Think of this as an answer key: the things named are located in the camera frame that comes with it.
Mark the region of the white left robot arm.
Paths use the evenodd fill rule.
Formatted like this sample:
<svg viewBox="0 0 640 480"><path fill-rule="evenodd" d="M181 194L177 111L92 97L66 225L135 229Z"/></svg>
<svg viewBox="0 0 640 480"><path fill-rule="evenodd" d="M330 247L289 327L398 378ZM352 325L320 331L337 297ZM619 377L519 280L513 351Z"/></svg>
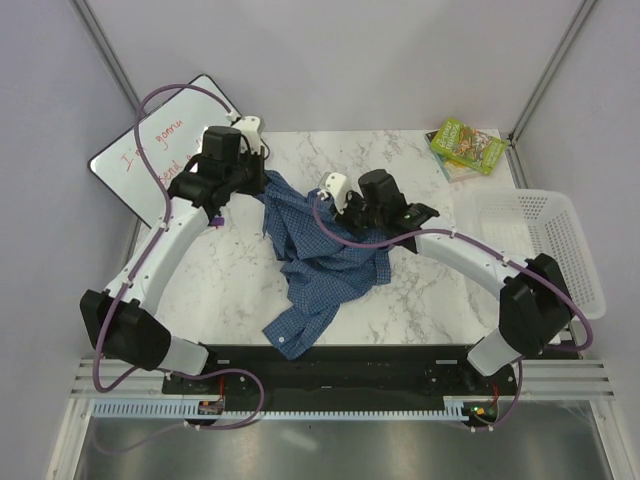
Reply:
<svg viewBox="0 0 640 480"><path fill-rule="evenodd" d="M147 371L184 373L198 393L219 382L200 344L173 335L155 314L165 288L196 238L212 227L232 194L263 192L266 147L261 121L245 116L231 126L212 126L199 153L171 181L170 210L163 213L126 266L101 292L88 290L80 311L96 353L105 353Z"/></svg>

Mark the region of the blue checked long sleeve shirt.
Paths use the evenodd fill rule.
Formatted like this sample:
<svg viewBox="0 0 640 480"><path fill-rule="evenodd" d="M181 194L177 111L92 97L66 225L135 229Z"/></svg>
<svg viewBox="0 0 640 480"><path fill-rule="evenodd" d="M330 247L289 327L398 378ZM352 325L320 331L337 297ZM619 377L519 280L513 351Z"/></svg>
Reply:
<svg viewBox="0 0 640 480"><path fill-rule="evenodd" d="M386 249L343 245L325 234L313 217L314 191L296 191L278 172L266 172L263 234L271 240L291 306L264 329L269 342L288 360L310 349L342 304L391 281Z"/></svg>

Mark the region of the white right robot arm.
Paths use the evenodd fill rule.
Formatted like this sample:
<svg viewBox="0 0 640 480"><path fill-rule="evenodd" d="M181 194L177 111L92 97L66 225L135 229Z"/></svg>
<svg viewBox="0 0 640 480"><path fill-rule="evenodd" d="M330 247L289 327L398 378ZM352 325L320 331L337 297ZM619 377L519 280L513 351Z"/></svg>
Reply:
<svg viewBox="0 0 640 480"><path fill-rule="evenodd" d="M519 359L537 357L574 318L558 263L500 251L464 231L437 210L409 203L384 169L362 175L353 187L340 173L326 174L320 197L333 203L335 221L364 246L367 233L380 233L383 247L402 247L461 273L499 304L497 327L467 353L458 381L467 392L483 392L494 374Z"/></svg>

